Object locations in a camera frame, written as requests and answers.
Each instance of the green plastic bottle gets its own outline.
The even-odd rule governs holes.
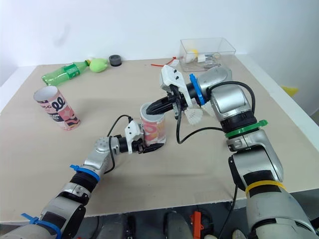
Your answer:
[[[71,65],[63,66],[60,69],[42,76],[42,80],[48,86],[57,86],[62,82],[80,75],[90,65],[90,60],[84,62],[73,62]]]

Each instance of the plastic box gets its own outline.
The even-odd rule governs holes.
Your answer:
[[[179,60],[185,72],[207,71],[223,59],[233,56],[235,48],[222,37],[182,39],[180,41]]]

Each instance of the yellow-green ball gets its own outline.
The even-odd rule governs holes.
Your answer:
[[[103,58],[94,58],[90,63],[90,70],[93,72],[104,71],[108,67],[108,60]]]

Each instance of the white bracket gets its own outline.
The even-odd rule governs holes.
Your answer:
[[[139,140],[140,138],[143,139],[144,133],[143,133],[143,130],[141,129],[141,126],[133,120],[125,128],[125,137],[126,137],[126,142],[128,144],[129,154],[132,154],[133,153],[132,142]]]
[[[181,72],[174,69],[169,65],[164,65],[161,69],[161,78],[160,78],[160,87],[167,91],[171,92],[169,86],[174,85],[178,87],[178,90],[183,93],[186,103],[188,107],[192,107],[193,103],[191,102],[191,98],[188,93],[187,86],[185,84],[185,80]]]

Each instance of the red object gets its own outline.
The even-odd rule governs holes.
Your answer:
[[[201,213],[195,211],[194,214],[190,216],[190,219],[193,224],[194,239],[200,239],[200,231],[204,229],[204,226],[201,224]]]
[[[169,62],[167,62],[165,65],[168,65],[168,64],[172,63],[172,61],[175,60],[175,59],[176,59],[176,56],[173,56],[173,59],[171,59],[171,60],[170,60]],[[161,67],[163,67],[164,65],[151,64],[151,66],[161,66]]]

